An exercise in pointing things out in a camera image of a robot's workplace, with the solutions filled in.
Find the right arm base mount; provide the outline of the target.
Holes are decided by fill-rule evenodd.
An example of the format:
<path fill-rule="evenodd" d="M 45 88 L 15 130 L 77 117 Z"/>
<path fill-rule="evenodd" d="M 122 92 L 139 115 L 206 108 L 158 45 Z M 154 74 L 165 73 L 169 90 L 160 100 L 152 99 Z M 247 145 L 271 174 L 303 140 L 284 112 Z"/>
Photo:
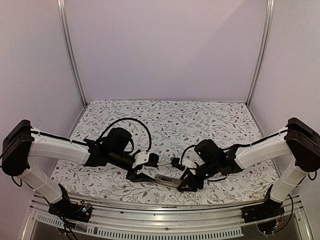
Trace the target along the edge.
<path fill-rule="evenodd" d="M 245 223 L 261 221 L 285 213 L 283 202 L 277 202 L 271 199 L 272 187 L 273 185 L 268 188 L 262 203 L 241 208 L 241 217 Z"/>

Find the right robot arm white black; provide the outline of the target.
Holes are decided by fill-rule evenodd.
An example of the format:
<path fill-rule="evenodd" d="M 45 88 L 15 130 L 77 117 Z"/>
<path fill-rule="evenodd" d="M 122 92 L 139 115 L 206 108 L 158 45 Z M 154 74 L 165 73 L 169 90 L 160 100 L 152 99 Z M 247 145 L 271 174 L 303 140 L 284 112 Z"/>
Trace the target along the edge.
<path fill-rule="evenodd" d="M 293 160 L 281 177 L 269 187 L 265 202 L 259 206 L 262 218 L 269 218 L 278 210 L 287 195 L 302 180 L 320 168 L 320 135 L 296 117 L 288 120 L 279 131 L 248 144 L 234 144 L 222 149 L 213 140 L 199 142 L 194 151 L 203 161 L 188 167 L 178 186 L 179 192 L 203 189 L 204 181 L 220 173 L 223 176 L 239 173 L 253 165 L 281 156 L 292 155 Z"/>

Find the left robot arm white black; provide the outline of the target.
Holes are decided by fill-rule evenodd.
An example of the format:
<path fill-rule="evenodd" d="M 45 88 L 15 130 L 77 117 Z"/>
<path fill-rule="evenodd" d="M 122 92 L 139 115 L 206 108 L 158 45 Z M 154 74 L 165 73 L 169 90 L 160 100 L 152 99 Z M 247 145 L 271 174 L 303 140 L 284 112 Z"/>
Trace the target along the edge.
<path fill-rule="evenodd" d="M 17 177 L 41 194 L 63 216 L 74 213 L 74 205 L 68 201 L 64 189 L 40 169 L 29 162 L 30 157 L 66 160 L 85 167 L 105 167 L 112 164 L 126 170 L 126 178 L 133 183 L 154 182 L 155 179 L 141 173 L 143 166 L 157 167 L 159 157 L 149 150 L 127 151 L 133 144 L 132 135 L 120 127 L 109 126 L 107 136 L 96 140 L 74 139 L 42 132 L 22 120 L 3 140 L 1 168 L 11 177 Z"/>

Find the white remote control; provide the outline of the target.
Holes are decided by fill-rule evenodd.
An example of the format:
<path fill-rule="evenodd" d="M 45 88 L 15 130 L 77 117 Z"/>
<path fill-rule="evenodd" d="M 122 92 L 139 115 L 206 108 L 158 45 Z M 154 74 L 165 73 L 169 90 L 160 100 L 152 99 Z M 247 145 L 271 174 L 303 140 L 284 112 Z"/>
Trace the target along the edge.
<path fill-rule="evenodd" d="M 154 179 L 156 184 L 166 186 L 169 188 L 178 188 L 179 185 L 182 183 L 181 179 L 173 178 L 173 177 L 169 177 L 161 174 L 157 174 Z"/>

